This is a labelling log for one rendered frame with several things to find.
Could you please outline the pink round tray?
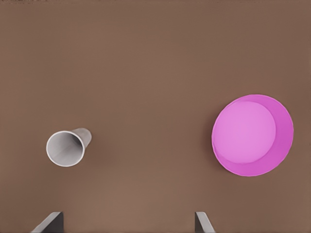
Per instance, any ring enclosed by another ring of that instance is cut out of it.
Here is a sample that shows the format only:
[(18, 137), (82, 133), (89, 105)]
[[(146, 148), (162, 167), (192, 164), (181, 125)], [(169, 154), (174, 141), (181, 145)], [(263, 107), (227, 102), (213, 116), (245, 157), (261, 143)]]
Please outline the pink round tray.
[(218, 162), (245, 177), (265, 174), (286, 158), (294, 124), (286, 107), (261, 94), (237, 98), (217, 116), (211, 144)]

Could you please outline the white IKEA cup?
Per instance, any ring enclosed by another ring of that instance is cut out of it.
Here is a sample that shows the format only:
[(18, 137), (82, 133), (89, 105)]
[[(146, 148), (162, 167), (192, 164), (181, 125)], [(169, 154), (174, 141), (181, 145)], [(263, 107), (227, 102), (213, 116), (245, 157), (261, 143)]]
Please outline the white IKEA cup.
[(56, 132), (46, 144), (48, 158), (61, 167), (75, 166), (83, 159), (91, 140), (91, 132), (86, 128)]

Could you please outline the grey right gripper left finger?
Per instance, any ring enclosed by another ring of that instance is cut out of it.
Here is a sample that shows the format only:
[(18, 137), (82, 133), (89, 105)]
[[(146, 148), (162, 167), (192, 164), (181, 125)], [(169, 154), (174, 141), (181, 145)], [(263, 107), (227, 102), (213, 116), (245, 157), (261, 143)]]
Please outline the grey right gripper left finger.
[(30, 233), (64, 233), (63, 212), (52, 212)]

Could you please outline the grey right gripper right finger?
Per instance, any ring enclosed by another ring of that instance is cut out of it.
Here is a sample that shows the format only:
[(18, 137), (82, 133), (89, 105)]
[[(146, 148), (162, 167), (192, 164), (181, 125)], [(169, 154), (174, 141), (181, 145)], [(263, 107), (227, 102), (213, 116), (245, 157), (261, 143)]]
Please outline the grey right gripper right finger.
[(205, 212), (195, 212), (195, 233), (215, 233), (215, 230)]

